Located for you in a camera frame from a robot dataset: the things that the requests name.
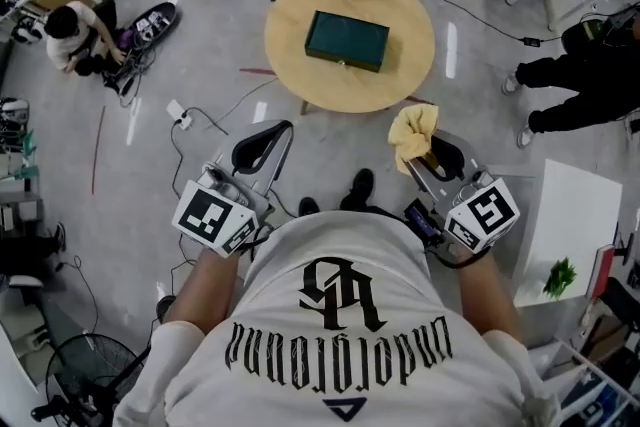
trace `green box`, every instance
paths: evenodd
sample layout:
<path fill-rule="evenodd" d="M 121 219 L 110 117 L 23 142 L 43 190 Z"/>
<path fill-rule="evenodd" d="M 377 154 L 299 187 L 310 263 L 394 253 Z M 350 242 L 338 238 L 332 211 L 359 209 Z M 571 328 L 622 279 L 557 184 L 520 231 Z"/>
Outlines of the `green box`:
<path fill-rule="evenodd" d="M 310 57 L 380 71 L 389 27 L 316 11 L 304 43 Z"/>

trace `green plant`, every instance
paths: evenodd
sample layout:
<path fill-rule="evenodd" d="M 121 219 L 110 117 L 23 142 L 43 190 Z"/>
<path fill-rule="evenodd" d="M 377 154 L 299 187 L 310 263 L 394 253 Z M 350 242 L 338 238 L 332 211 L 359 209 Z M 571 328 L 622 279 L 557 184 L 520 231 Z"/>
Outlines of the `green plant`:
<path fill-rule="evenodd" d="M 544 292 L 554 299 L 560 299 L 565 289 L 576 279 L 576 269 L 569 263 L 569 258 L 557 261 L 551 268 Z"/>

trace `round wooden table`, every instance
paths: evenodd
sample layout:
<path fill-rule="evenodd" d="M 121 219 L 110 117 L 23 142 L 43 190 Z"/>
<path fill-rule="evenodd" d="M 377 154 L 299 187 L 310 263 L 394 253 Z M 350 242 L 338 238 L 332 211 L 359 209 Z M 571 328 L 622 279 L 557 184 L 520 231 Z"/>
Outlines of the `round wooden table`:
<path fill-rule="evenodd" d="M 309 57 L 304 43 L 313 14 L 326 11 L 389 27 L 378 73 Z M 427 76 L 433 27 L 419 0 L 277 0 L 265 29 L 273 71 L 294 95 L 336 112 L 373 112 L 404 100 Z"/>

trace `triangle logo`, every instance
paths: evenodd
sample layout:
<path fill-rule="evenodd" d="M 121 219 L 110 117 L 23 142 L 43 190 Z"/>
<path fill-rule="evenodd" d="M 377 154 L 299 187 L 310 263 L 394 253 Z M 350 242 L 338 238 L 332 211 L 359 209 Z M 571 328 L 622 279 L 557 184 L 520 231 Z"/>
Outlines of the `triangle logo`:
<path fill-rule="evenodd" d="M 327 399 L 322 402 L 329 406 L 329 409 L 340 419 L 350 422 L 358 414 L 358 411 L 362 409 L 366 401 L 366 397 L 355 397 L 353 399 Z"/>

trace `grey floor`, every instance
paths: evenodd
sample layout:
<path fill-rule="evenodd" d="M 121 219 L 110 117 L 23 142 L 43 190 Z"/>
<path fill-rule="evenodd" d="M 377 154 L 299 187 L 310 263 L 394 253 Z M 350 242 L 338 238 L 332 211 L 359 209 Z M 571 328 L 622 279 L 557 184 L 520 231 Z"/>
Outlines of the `grey floor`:
<path fill-rule="evenodd" d="M 122 22 L 164 0 L 118 0 Z M 621 227 L 626 233 L 640 199 L 638 147 L 630 147 L 622 123 L 571 133 L 548 134 L 526 150 L 515 145 L 516 134 L 529 111 L 551 106 L 569 96 L 557 90 L 523 91 L 514 98 L 500 92 L 503 77 L 519 62 L 561 53 L 559 42 L 540 49 L 523 46 L 440 0 L 421 0 L 434 26 L 433 67 L 415 96 L 440 106 L 440 128 L 466 138 L 490 164 L 535 164 L 553 158 L 597 172 L 624 184 Z M 546 29 L 542 0 L 452 0 L 517 36 L 553 37 Z M 577 0 L 557 0 L 567 3 Z M 612 12 L 622 0 L 598 5 Z M 131 144 L 127 144 L 130 110 L 118 105 L 112 92 L 94 79 L 67 77 L 45 56 L 44 45 L 17 46 L 11 58 L 3 94 L 31 102 L 32 126 L 41 170 L 39 190 L 50 224 L 68 229 L 68 252 L 78 254 L 100 307 L 98 331 L 116 334 L 136 347 L 146 341 L 154 306 L 171 290 L 170 269 L 182 261 L 178 233 L 170 226 L 176 206 L 171 179 L 178 157 L 169 140 L 171 119 L 165 108 L 172 99 L 198 106 L 212 117 L 222 116 L 243 94 L 267 78 L 240 68 L 269 68 L 263 31 L 269 0 L 179 0 L 182 21 L 161 45 L 157 61 L 140 88 L 141 108 Z M 457 48 L 447 47 L 450 24 L 457 29 Z M 447 51 L 456 57 L 447 77 Z M 286 118 L 295 125 L 295 140 L 284 171 L 275 185 L 283 202 L 295 210 L 302 196 L 317 198 L 321 208 L 334 208 L 357 169 L 376 174 L 373 203 L 401 212 L 417 194 L 416 186 L 394 167 L 387 132 L 399 109 L 344 115 L 311 109 L 299 116 L 299 100 L 279 82 L 249 96 L 224 121 L 233 130 L 251 123 L 257 102 L 267 102 L 267 118 Z M 92 162 L 102 107 L 106 114 L 91 194 Z M 178 186 L 195 177 L 221 136 L 198 117 L 193 128 L 177 134 L 185 153 Z M 276 214 L 275 221 L 284 221 Z M 197 247 L 185 244 L 190 257 Z M 500 255 L 515 259 L 517 255 Z M 456 307 L 453 275 L 432 265 L 436 286 Z M 188 273 L 175 272 L 175 289 Z M 54 295 L 80 324 L 90 327 L 93 310 L 84 284 L 71 269 L 60 276 L 64 290 Z M 581 303 L 563 302 L 523 310 L 531 344 L 562 334 L 567 318 Z"/>

